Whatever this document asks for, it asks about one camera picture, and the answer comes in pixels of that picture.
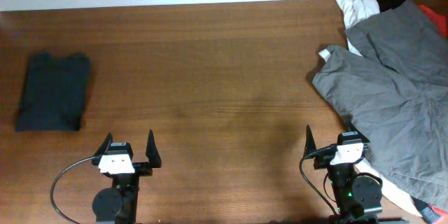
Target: folded black t-shirt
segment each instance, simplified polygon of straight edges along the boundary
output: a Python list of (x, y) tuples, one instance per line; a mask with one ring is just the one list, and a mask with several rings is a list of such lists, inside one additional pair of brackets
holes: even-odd
[(90, 61), (84, 54), (65, 58), (47, 52), (29, 61), (15, 130), (79, 130)]

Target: white bracket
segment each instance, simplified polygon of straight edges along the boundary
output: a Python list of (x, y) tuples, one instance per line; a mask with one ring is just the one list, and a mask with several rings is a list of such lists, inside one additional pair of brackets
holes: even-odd
[(364, 143), (340, 145), (336, 148), (335, 157), (330, 161), (330, 165), (356, 162), (363, 155)]
[(102, 155), (98, 164), (99, 172), (113, 174), (132, 174), (131, 157), (128, 154)]

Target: gray cloth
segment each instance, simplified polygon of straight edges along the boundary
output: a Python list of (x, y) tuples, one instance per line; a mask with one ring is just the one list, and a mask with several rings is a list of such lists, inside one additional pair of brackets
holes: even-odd
[(313, 85), (370, 141), (366, 158), (411, 196), (448, 210), (448, 42), (410, 1), (346, 30)]

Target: wood grain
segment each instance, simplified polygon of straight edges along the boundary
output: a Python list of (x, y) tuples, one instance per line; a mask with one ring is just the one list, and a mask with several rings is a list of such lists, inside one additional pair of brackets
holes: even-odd
[[(447, 0), (415, 0), (447, 13)], [(298, 162), (311, 125), (318, 146), (340, 119), (310, 85), (323, 47), (345, 45), (334, 0), (0, 13), (0, 223), (63, 223), (49, 189), (108, 132), (144, 161), (149, 129), (161, 169), (140, 182), (140, 223), (304, 222), (330, 215)], [(15, 133), (27, 59), (84, 52), (92, 73), (79, 132)], [(322, 189), (324, 171), (305, 172)], [(62, 178), (56, 202), (93, 223), (111, 181), (89, 164)], [(382, 217), (421, 223), (383, 200)]]

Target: clothing pile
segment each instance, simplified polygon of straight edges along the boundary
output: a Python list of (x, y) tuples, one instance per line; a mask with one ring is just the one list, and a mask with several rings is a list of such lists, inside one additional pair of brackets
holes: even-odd
[(336, 0), (349, 50), (331, 45), (314, 87), (371, 142), (356, 165), (399, 207), (448, 210), (448, 40), (444, 16), (410, 0)]

